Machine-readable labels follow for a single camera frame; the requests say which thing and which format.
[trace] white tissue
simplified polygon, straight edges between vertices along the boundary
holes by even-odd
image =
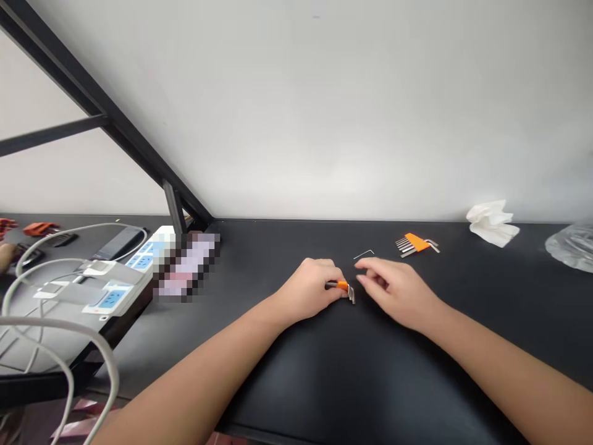
[[[500,200],[474,205],[466,217],[471,222],[469,229],[489,243],[506,246],[519,233],[518,227],[506,224],[513,220],[512,213],[502,211],[506,203]]]

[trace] power strip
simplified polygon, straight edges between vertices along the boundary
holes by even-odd
[[[82,312],[99,315],[99,320],[106,321],[112,316],[123,315],[132,305],[146,285],[152,280],[154,266],[175,243],[173,226],[161,226],[126,262],[126,266],[143,273],[142,279],[134,286],[109,281],[104,287],[104,297],[94,305],[86,305]]]

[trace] black metal frame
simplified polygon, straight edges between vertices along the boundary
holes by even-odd
[[[187,233],[182,209],[193,217],[192,228],[201,231],[208,228],[213,221],[208,210],[25,0],[0,0],[0,27],[89,116],[1,140],[0,156],[101,128],[164,189],[176,233]],[[113,317],[106,323],[101,334],[111,347],[117,345],[151,299],[152,289],[147,287],[124,316]],[[94,350],[90,344],[70,366],[77,391],[86,386],[101,366],[101,362],[86,360]],[[61,372],[3,377],[0,407],[61,398],[66,388]]]
[[[0,0],[0,27],[89,115],[82,121],[0,141],[0,156],[100,127],[166,192],[171,187],[175,198],[167,202],[174,221],[181,211],[175,206],[182,206],[193,217],[195,228],[208,228],[212,215],[29,3]]]

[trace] white wall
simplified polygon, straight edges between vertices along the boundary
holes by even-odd
[[[0,139],[86,114],[0,32]],[[162,189],[102,130],[0,158],[0,211],[167,214]]]
[[[593,2],[30,2],[216,216],[593,213]]]

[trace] clear plastic bag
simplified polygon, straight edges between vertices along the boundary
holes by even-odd
[[[562,229],[546,240],[545,249],[567,266],[593,273],[593,221]]]

